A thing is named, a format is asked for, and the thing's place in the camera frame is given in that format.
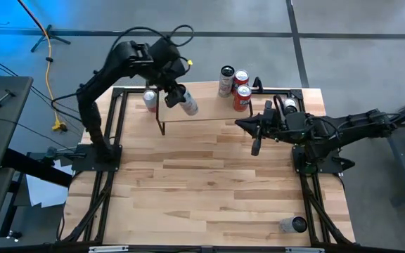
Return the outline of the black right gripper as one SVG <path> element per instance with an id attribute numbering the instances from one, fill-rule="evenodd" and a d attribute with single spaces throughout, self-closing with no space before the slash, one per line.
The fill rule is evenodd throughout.
<path id="1" fill-rule="evenodd" d="M 252 156 L 258 156 L 264 138 L 275 141 L 294 141 L 293 134 L 283 128 L 281 114 L 273 108 L 270 100 L 265 102 L 261 115 L 236 119 L 235 124 L 248 133 L 255 132 L 251 149 Z"/>

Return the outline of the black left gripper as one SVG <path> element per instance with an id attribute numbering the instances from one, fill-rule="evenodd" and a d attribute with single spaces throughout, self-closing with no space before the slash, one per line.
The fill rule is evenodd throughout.
<path id="1" fill-rule="evenodd" d="M 164 91 L 173 90 L 177 84 L 176 79 L 184 76 L 184 72 L 175 71 L 161 71 L 158 77 L 158 89 Z M 183 84 L 178 84 L 177 88 L 184 96 L 187 89 Z M 177 103 L 179 103 L 179 92 L 177 90 L 170 91 L 165 97 L 165 103 L 168 108 L 173 108 Z"/>

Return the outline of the tall white can red print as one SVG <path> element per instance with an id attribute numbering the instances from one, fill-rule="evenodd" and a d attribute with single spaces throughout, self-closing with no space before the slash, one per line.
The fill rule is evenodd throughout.
<path id="1" fill-rule="evenodd" d="M 188 90 L 185 90 L 183 97 L 184 102 L 179 103 L 183 111 L 189 116 L 196 115 L 198 113 L 198 104 L 192 97 L 191 93 Z"/>

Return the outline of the orange Fanta soda can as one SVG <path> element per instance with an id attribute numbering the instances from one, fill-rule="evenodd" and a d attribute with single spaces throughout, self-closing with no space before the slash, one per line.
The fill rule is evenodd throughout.
<path id="1" fill-rule="evenodd" d="M 248 85 L 249 84 L 249 74 L 246 70 L 236 70 L 233 76 L 233 84 L 231 93 L 234 95 L 237 92 L 237 89 L 241 85 Z"/>
<path id="2" fill-rule="evenodd" d="M 240 85 L 234 93 L 233 109 L 238 112 L 245 111 L 250 103 L 252 90 L 247 84 Z"/>

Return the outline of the tall silver can black lid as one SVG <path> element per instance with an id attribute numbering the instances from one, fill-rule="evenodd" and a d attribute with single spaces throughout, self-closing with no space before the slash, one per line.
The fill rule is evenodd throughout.
<path id="1" fill-rule="evenodd" d="M 229 97 L 233 85 L 235 69 L 230 65 L 225 65 L 220 70 L 218 95 L 222 98 Z"/>
<path id="2" fill-rule="evenodd" d="M 279 221 L 280 230 L 283 233 L 303 233 L 307 230 L 308 224 L 301 216 L 292 216 Z"/>

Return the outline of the short silver and red can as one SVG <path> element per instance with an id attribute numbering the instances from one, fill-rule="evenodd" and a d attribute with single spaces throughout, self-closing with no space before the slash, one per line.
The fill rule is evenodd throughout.
<path id="1" fill-rule="evenodd" d="M 143 93 L 143 102 L 149 112 L 156 112 L 157 110 L 157 98 L 158 95 L 154 90 L 146 90 Z"/>

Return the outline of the short silver and pink can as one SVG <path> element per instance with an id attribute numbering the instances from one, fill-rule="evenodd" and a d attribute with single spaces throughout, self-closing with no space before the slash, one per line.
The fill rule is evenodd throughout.
<path id="1" fill-rule="evenodd" d="M 297 102 L 294 98 L 286 98 L 283 101 L 284 104 L 284 115 L 288 115 L 290 113 L 298 112 L 297 109 Z"/>

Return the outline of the clamp with grey knob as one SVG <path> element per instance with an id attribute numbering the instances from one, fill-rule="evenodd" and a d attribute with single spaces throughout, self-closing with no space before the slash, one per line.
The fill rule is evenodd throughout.
<path id="1" fill-rule="evenodd" d="M 74 159 L 83 159 L 86 157 L 86 153 L 79 153 L 77 151 L 71 152 L 71 153 L 62 153 L 58 152 L 58 150 L 54 147 L 49 147 L 44 156 L 41 158 L 42 162 L 53 162 L 55 161 L 58 157 L 64 157 L 69 160 L 74 160 Z"/>

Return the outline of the black tripod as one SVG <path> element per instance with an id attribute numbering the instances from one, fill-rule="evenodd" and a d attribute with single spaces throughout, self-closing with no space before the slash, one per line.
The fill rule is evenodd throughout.
<path id="1" fill-rule="evenodd" d="M 39 40 L 37 41 L 37 43 L 30 49 L 31 53 L 34 53 L 36 51 L 36 49 L 38 48 L 38 46 L 43 42 L 43 41 L 48 41 L 48 40 L 52 40 L 55 39 L 57 41 L 60 41 L 64 44 L 70 45 L 71 42 L 66 40 L 66 39 L 62 39 L 58 36 L 56 36 L 53 31 L 52 31 L 52 25 L 48 25 L 45 29 L 46 34 L 43 34 L 40 36 Z"/>

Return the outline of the black beam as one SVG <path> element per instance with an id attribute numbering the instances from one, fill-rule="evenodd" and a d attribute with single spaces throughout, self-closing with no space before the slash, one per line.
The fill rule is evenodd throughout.
<path id="1" fill-rule="evenodd" d="M 1 166 L 12 168 L 24 174 L 28 174 L 43 181 L 48 181 L 49 183 L 54 183 L 66 188 L 68 188 L 72 182 L 72 176 L 70 174 L 11 149 L 6 150 L 1 161 Z"/>

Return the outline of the white paper sheet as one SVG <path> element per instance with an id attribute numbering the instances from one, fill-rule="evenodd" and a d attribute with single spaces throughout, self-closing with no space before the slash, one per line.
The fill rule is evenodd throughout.
<path id="1" fill-rule="evenodd" d="M 41 208 L 62 205 L 68 197 L 68 187 L 43 181 L 27 175 L 27 189 L 31 206 L 41 205 Z"/>

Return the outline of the wooden shelf black metal frame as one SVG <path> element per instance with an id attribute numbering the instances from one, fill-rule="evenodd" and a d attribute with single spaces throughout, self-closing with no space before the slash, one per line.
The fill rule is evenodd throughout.
<path id="1" fill-rule="evenodd" d="M 165 124 L 171 122 L 192 122 L 206 120 L 240 119 L 253 116 L 252 101 L 243 112 L 233 108 L 233 96 L 221 98 L 217 95 L 218 82 L 184 82 L 183 85 L 198 105 L 194 116 L 187 115 L 180 105 L 168 108 L 165 103 L 165 92 L 160 91 L 157 99 L 156 120 L 162 134 L 165 134 Z"/>

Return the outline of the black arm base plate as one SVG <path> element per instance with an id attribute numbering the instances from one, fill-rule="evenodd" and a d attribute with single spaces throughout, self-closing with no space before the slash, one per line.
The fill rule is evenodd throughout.
<path id="1" fill-rule="evenodd" d="M 342 165 L 335 160 L 339 152 L 334 150 L 330 152 L 326 159 L 318 163 L 310 162 L 304 152 L 304 148 L 300 146 L 292 147 L 292 162 L 295 171 L 300 174 L 312 175 L 317 173 L 337 174 L 342 172 Z"/>
<path id="2" fill-rule="evenodd" d="M 92 144 L 78 145 L 75 154 L 84 154 L 84 156 L 73 159 L 72 170 L 74 171 L 117 171 L 120 168 L 122 146 L 112 145 L 113 159 L 109 162 L 97 159 L 96 149 Z"/>

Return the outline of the silver metal bracket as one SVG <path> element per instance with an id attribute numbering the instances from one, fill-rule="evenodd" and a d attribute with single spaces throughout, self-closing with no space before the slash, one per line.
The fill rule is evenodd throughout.
<path id="1" fill-rule="evenodd" d="M 325 249 L 315 247 L 286 247 L 285 253 L 325 253 Z"/>
<path id="2" fill-rule="evenodd" d="M 124 253 L 128 251 L 127 245 L 105 245 L 90 247 L 88 253 Z"/>

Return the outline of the black floor stand frame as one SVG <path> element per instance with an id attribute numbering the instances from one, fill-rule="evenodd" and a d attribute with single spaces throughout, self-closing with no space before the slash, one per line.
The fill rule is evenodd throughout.
<path id="1" fill-rule="evenodd" d="M 6 238 L 18 242 L 23 234 L 20 231 L 12 230 L 11 226 L 18 208 L 27 205 L 29 202 L 27 181 L 23 173 L 18 172 L 15 175 L 15 179 L 13 179 L 9 185 L 8 193 L 11 194 L 11 198 L 0 228 L 0 238 Z"/>

